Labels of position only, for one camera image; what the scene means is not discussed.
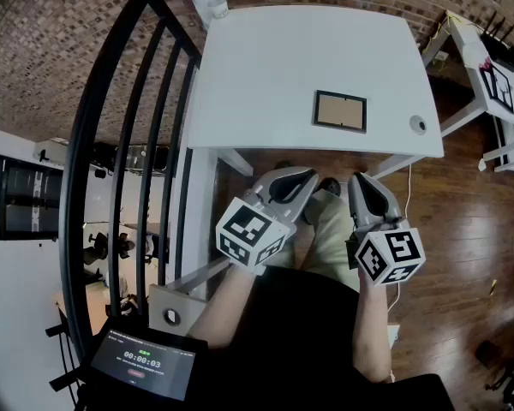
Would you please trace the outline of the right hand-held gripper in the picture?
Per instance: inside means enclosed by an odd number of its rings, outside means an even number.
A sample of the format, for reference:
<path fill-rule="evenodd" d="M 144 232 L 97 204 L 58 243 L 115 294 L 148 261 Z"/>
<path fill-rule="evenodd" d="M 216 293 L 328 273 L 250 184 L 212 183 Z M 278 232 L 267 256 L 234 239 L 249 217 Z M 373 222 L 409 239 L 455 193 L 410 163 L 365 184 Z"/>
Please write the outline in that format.
<path fill-rule="evenodd" d="M 348 181 L 350 269 L 362 269 L 373 285 L 408 281 L 426 262 L 418 229 L 402 215 L 393 193 L 365 173 Z"/>

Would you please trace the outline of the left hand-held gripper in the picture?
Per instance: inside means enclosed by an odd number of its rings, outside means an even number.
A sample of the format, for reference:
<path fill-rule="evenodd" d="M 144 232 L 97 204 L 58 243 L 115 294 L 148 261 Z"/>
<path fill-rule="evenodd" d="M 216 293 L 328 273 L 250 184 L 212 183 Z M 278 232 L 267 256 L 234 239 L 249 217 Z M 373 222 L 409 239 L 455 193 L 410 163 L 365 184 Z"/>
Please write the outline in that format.
<path fill-rule="evenodd" d="M 289 253 L 295 262 L 296 221 L 319 176 L 308 167 L 270 170 L 235 197 L 215 229 L 216 247 L 230 262 L 260 276 Z"/>

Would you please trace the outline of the black picture frame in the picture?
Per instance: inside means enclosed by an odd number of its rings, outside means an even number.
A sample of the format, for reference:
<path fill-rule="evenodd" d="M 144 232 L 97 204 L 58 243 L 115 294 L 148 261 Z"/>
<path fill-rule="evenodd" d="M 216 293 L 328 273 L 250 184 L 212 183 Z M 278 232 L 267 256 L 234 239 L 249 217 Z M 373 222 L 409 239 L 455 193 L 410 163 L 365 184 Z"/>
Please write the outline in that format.
<path fill-rule="evenodd" d="M 317 90 L 312 124 L 365 134 L 367 100 L 348 94 Z"/>

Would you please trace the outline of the person's left forearm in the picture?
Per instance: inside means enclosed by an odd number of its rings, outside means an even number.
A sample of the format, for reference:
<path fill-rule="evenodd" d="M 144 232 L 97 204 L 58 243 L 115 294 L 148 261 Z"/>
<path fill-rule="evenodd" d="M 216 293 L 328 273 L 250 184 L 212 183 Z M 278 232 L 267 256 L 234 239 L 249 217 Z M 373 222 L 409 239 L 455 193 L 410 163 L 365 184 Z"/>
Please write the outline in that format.
<path fill-rule="evenodd" d="M 240 323 L 256 275 L 233 265 L 188 332 L 209 348 L 228 347 Z"/>

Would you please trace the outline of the person's right forearm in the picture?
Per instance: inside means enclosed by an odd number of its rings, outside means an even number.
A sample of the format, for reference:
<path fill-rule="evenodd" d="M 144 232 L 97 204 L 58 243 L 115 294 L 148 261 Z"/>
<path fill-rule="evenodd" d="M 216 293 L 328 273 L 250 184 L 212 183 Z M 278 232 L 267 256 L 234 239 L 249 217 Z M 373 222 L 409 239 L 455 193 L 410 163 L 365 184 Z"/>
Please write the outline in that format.
<path fill-rule="evenodd" d="M 391 348 L 385 286 L 373 286 L 367 273 L 358 270 L 359 300 L 352 337 L 353 367 L 372 383 L 390 383 Z"/>

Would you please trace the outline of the person's black shoe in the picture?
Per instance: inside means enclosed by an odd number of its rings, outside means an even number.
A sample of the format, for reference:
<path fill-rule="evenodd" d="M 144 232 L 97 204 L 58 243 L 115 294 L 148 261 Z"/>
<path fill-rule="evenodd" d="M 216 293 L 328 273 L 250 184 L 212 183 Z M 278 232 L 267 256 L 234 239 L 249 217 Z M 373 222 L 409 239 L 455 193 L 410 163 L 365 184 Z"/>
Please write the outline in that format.
<path fill-rule="evenodd" d="M 337 179 L 333 177 L 325 178 L 320 185 L 318 186 L 319 190 L 325 190 L 330 194 L 333 194 L 337 197 L 341 194 L 341 186 Z"/>

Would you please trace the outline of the person's khaki trousers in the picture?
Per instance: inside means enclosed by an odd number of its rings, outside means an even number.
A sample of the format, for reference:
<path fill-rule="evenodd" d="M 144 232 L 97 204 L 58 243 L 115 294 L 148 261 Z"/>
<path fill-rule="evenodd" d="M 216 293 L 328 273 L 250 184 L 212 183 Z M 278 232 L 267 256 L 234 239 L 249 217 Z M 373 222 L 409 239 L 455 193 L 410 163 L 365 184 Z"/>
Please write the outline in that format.
<path fill-rule="evenodd" d="M 346 286 L 359 294 L 362 290 L 359 274 L 350 268 L 346 249 L 354 228 L 349 206 L 339 195 L 321 188 L 311 196 L 303 216 L 314 228 L 314 238 L 302 268 L 295 269 L 290 254 L 281 253 L 281 259 L 270 262 L 258 282 L 319 294 L 336 292 Z"/>

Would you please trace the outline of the person's black shirt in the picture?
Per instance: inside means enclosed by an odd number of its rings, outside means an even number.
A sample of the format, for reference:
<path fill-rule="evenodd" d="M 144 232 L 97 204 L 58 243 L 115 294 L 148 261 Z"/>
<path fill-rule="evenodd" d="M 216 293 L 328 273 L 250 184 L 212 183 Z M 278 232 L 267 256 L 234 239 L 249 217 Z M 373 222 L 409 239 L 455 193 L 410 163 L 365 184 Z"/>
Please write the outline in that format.
<path fill-rule="evenodd" d="M 455 411 L 441 378 L 388 383 L 353 362 L 356 308 L 348 286 L 273 267 L 251 287 L 230 344 L 213 349 L 205 411 Z"/>

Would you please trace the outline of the dark metal shelf rack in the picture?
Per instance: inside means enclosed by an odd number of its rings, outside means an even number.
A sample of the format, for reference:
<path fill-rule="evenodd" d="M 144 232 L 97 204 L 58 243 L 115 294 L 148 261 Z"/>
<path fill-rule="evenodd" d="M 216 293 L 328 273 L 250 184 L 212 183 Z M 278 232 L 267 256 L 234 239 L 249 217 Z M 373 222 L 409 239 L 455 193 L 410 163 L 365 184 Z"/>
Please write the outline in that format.
<path fill-rule="evenodd" d="M 154 150 L 152 174 L 162 176 L 166 171 L 168 146 L 158 145 Z M 141 175 L 145 166 L 147 155 L 146 145 L 130 145 L 126 159 L 125 169 L 136 175 Z M 90 164 L 108 174 L 112 174 L 116 165 L 117 147 L 111 144 L 98 142 L 93 145 L 93 155 Z"/>

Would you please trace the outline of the white panel with round hole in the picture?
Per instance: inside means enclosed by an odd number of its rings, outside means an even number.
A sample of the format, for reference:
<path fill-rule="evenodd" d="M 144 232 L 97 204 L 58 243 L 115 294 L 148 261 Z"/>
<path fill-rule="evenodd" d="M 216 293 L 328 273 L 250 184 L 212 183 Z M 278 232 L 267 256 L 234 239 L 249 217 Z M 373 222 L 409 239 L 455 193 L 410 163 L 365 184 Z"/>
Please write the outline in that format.
<path fill-rule="evenodd" d="M 151 284 L 148 296 L 149 327 L 184 337 L 203 313 L 207 301 L 190 293 L 229 267 L 227 258 L 192 271 L 166 285 Z"/>

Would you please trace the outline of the white side table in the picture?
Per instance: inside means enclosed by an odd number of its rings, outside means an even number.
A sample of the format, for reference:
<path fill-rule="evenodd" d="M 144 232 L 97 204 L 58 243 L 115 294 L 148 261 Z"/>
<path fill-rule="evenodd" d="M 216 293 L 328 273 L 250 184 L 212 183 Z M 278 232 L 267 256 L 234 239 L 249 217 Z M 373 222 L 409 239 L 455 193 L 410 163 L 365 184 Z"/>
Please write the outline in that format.
<path fill-rule="evenodd" d="M 485 83 L 481 78 L 479 65 L 487 57 L 490 58 L 490 56 L 479 38 L 476 27 L 468 20 L 455 15 L 451 11 L 446 12 L 445 19 L 440 24 L 437 33 L 431 37 L 421 54 L 423 63 L 425 65 L 429 64 L 448 38 L 453 38 L 463 59 L 463 65 L 469 77 L 474 98 L 460 111 L 440 124 L 441 136 L 446 137 L 484 113 L 503 122 L 499 127 L 499 134 L 508 129 L 514 130 L 514 113 L 511 114 L 501 104 L 490 99 L 488 96 Z M 503 74 L 510 82 L 514 104 L 514 72 L 505 70 Z M 503 158 L 504 156 L 514 157 L 514 136 L 510 137 L 505 145 L 484 153 L 482 158 L 485 162 L 488 162 L 496 158 Z M 514 159 L 510 159 L 507 164 L 502 164 L 494 170 L 496 172 L 514 171 Z"/>

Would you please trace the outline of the black metal railing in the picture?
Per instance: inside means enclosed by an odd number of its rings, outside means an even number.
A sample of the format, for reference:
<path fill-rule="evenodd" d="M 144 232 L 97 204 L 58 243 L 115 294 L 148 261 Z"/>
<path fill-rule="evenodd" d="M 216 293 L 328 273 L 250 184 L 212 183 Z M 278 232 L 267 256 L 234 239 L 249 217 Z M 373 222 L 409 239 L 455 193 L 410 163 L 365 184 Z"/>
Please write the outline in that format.
<path fill-rule="evenodd" d="M 88 354 L 93 341 L 91 325 L 87 316 L 85 285 L 80 267 L 82 260 L 82 225 L 84 223 L 87 180 L 93 153 L 93 143 L 105 104 L 105 98 L 117 65 L 131 33 L 145 9 L 151 9 L 158 16 L 158 25 L 152 34 L 149 46 L 135 77 L 119 138 L 111 186 L 108 270 L 112 317 L 118 318 L 122 315 L 118 251 L 115 240 L 118 236 L 120 225 L 125 164 L 140 97 L 155 51 L 158 48 L 158 43 L 165 32 L 169 32 L 175 42 L 158 90 L 147 141 L 148 153 L 140 185 L 135 271 L 138 307 L 138 313 L 135 318 L 140 324 L 149 324 L 144 241 L 146 239 L 152 162 L 154 150 L 158 145 L 158 132 L 175 67 L 180 53 L 185 53 L 188 57 L 188 64 L 177 100 L 162 192 L 160 231 L 158 235 L 158 284 L 165 285 L 167 271 L 173 271 L 175 277 L 182 275 L 181 272 L 176 271 L 175 265 L 178 216 L 175 222 L 170 221 L 171 211 L 174 207 L 172 203 L 172 190 L 177 168 L 184 168 L 185 166 L 185 160 L 183 162 L 179 160 L 184 123 L 183 117 L 188 105 L 195 73 L 200 68 L 202 55 L 165 0 L 128 0 L 106 37 L 87 79 L 75 115 L 63 171 L 58 222 L 61 281 L 68 311 L 69 334 L 74 343 L 77 356 L 80 359 L 83 359 Z"/>

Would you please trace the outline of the black timer screen tablet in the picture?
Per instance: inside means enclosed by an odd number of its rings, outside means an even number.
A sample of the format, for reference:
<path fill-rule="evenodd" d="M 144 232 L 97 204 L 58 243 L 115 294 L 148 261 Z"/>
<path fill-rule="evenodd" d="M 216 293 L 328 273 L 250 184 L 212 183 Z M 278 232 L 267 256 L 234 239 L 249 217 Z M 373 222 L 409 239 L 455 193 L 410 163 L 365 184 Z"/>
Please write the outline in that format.
<path fill-rule="evenodd" d="M 145 393 L 183 401 L 195 353 L 110 329 L 90 367 Z"/>

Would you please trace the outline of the light wooden desk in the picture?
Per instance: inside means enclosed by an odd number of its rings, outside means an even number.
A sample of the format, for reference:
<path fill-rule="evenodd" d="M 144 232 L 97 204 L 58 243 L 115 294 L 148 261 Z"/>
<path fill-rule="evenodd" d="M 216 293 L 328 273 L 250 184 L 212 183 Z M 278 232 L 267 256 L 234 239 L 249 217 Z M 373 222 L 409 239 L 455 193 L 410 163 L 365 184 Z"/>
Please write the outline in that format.
<path fill-rule="evenodd" d="M 97 335 L 108 318 L 105 307 L 110 304 L 109 288 L 105 286 L 103 281 L 97 281 L 85 285 L 84 292 L 91 331 L 93 335 Z M 53 300 L 62 314 L 63 322 L 68 323 L 68 311 L 63 292 L 55 293 Z"/>

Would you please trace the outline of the black framed window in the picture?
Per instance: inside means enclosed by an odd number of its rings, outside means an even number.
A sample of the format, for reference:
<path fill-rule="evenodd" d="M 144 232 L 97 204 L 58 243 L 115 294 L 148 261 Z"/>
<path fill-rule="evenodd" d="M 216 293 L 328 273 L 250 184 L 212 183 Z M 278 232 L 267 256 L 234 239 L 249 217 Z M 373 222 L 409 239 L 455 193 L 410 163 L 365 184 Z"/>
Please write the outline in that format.
<path fill-rule="evenodd" d="M 58 237 L 63 172 L 0 155 L 0 241 Z"/>

